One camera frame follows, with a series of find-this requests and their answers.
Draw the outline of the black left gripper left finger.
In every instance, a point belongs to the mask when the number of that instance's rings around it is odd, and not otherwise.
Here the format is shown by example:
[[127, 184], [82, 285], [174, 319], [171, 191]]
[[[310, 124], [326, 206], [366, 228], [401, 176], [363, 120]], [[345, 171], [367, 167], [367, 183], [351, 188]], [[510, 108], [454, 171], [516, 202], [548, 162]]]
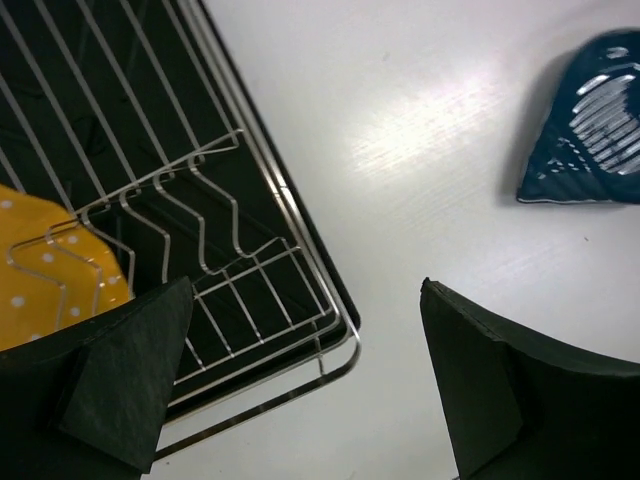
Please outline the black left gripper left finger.
[[1, 354], [4, 479], [151, 470], [192, 318], [188, 278]]

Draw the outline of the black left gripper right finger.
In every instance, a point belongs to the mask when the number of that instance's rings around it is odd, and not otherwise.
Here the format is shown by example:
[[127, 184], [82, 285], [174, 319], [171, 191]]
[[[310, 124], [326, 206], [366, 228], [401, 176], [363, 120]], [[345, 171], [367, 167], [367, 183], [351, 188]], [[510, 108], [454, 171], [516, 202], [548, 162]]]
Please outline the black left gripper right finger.
[[421, 318], [461, 479], [636, 479], [639, 366], [424, 280]]

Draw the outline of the yellow polka dot plate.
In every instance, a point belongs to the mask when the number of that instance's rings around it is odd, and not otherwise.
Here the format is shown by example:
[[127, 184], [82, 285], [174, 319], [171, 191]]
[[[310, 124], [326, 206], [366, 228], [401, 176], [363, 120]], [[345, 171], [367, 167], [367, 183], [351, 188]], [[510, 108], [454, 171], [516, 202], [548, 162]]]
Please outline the yellow polka dot plate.
[[58, 204], [1, 188], [1, 348], [133, 298], [111, 248]]

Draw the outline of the dark blue shell dish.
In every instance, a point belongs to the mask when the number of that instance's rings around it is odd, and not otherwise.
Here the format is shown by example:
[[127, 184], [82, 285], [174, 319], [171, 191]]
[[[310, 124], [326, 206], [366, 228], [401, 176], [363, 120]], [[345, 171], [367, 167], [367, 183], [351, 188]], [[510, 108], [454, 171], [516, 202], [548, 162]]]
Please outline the dark blue shell dish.
[[520, 203], [639, 201], [639, 31], [613, 30], [566, 66], [523, 168]]

